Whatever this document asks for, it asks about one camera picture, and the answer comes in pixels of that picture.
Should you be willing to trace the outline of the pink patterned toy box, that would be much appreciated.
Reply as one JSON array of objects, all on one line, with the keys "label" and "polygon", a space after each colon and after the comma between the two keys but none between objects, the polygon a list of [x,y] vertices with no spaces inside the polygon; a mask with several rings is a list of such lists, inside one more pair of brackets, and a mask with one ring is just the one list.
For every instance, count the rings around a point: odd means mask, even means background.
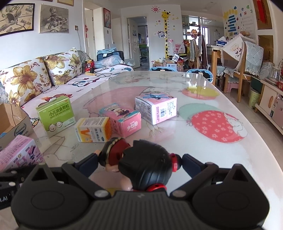
[{"label": "pink patterned toy box", "polygon": [[1,151],[0,170],[6,172],[10,169],[31,166],[45,162],[34,139],[18,135]]}]

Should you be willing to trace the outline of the orange white medicine box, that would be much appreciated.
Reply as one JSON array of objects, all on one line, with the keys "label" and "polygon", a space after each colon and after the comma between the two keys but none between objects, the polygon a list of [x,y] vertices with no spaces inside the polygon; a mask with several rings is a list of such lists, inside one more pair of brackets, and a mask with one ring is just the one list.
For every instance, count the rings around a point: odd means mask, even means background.
[{"label": "orange white medicine box", "polygon": [[78,141],[82,143],[106,143],[112,136],[109,117],[81,118],[74,128]]}]

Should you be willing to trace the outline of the black-haired doll figure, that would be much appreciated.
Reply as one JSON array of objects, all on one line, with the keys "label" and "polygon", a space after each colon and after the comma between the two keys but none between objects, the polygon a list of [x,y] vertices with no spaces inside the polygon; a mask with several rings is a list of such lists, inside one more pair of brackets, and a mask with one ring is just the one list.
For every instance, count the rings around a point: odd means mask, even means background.
[{"label": "black-haired doll figure", "polygon": [[113,137],[96,154],[106,171],[123,175],[120,184],[124,191],[166,190],[172,173],[182,166],[179,155],[142,139],[130,145],[125,138]]}]

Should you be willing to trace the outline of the pink anime girl box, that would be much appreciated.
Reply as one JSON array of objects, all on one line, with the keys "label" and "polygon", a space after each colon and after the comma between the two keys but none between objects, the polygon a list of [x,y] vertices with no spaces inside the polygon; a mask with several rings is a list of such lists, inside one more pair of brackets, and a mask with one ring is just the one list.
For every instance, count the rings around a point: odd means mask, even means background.
[{"label": "pink anime girl box", "polygon": [[126,138],[142,128],[141,113],[117,103],[103,107],[99,113],[103,117],[109,117],[113,132],[120,137]]}]

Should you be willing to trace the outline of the green medicine box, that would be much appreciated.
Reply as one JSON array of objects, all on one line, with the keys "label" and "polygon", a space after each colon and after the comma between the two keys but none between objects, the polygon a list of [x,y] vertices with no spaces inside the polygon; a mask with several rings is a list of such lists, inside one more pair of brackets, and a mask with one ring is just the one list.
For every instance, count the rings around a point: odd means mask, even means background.
[{"label": "green medicine box", "polygon": [[60,96],[36,108],[48,137],[52,137],[76,123],[71,101]]}]

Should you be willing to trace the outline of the green waste bin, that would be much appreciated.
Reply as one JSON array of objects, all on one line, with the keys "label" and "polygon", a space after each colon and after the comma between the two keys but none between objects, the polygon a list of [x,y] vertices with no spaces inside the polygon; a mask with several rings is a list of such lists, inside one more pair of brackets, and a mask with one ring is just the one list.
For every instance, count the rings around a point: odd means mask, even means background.
[{"label": "green waste bin", "polygon": [[250,97],[249,97],[249,107],[250,108],[255,108],[255,105],[258,103],[259,98],[260,98],[260,93],[258,93],[255,90],[250,91]]}]

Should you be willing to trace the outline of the pink plastic stool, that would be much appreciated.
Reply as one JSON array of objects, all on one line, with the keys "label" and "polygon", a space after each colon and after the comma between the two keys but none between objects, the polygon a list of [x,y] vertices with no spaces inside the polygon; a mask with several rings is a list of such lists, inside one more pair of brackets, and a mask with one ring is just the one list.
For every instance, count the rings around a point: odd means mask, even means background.
[{"label": "pink plastic stool", "polygon": [[230,93],[232,89],[238,89],[238,83],[227,83],[227,85],[224,86],[224,92]]}]

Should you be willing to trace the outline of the grey green cushion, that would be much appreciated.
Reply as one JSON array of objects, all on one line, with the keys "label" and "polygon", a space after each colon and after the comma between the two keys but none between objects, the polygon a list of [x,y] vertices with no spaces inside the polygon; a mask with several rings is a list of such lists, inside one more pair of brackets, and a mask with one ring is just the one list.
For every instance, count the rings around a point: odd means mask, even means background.
[{"label": "grey green cushion", "polygon": [[0,104],[8,103],[8,102],[9,102],[8,94],[6,93],[3,85],[0,83]]}]

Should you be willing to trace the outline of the red snack box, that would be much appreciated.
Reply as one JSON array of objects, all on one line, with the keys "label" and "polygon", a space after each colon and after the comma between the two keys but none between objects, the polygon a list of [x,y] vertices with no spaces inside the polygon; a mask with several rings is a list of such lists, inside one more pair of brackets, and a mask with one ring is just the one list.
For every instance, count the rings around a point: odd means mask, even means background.
[{"label": "red snack box", "polygon": [[91,60],[88,60],[88,61],[85,61],[85,72],[86,73],[94,73],[94,60],[91,59]]}]

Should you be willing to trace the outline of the floral cushion far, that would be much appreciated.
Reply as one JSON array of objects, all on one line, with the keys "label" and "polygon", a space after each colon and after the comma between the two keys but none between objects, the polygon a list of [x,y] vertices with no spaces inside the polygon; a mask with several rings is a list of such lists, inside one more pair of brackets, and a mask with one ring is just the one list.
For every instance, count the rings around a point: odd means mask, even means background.
[{"label": "floral cushion far", "polygon": [[82,74],[82,62],[75,48],[46,56],[44,62],[53,86],[64,85]]}]

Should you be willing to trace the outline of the floral cushion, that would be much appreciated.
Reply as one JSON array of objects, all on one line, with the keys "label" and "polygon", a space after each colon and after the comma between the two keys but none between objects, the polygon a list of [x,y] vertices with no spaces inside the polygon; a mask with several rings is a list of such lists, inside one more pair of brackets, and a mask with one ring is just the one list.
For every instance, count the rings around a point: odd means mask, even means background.
[{"label": "floral cushion", "polygon": [[82,74],[82,62],[75,48],[46,56],[44,62],[53,86],[64,85]]},{"label": "floral cushion", "polygon": [[52,86],[41,57],[2,69],[1,84],[9,102],[18,106],[23,106]]}]

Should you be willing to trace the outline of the floral cushion middle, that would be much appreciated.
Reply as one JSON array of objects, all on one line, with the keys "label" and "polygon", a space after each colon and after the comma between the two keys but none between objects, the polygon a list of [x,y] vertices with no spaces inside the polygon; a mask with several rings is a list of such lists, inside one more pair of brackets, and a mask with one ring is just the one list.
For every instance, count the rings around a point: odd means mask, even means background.
[{"label": "floral cushion middle", "polygon": [[2,69],[1,84],[9,102],[18,106],[23,106],[52,86],[41,57]]}]

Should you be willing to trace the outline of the red framed picture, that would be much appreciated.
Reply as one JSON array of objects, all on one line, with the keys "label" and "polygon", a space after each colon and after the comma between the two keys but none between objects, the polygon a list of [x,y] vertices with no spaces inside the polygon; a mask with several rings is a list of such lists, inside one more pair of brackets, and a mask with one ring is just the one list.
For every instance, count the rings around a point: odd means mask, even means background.
[{"label": "red framed picture", "polygon": [[111,29],[111,12],[108,9],[104,8],[103,16],[104,16],[104,27]]}]

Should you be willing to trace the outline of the giraffe height chart sticker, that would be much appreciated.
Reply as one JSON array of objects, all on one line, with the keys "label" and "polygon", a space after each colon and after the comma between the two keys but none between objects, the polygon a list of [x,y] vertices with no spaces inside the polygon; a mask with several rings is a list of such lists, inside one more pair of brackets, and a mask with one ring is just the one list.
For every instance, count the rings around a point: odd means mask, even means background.
[{"label": "giraffe height chart sticker", "polygon": [[170,12],[164,10],[162,12],[162,18],[164,20],[164,46],[165,46],[165,58],[169,59],[169,46],[168,46],[168,23],[169,23]]}]

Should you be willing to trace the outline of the black framed cartoon picture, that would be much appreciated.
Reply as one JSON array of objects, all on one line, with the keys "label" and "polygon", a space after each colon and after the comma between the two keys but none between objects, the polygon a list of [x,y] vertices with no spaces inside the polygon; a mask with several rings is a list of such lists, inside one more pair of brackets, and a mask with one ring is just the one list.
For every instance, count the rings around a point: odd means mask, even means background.
[{"label": "black framed cartoon picture", "polygon": [[1,9],[0,36],[33,31],[34,3],[7,4]]}]

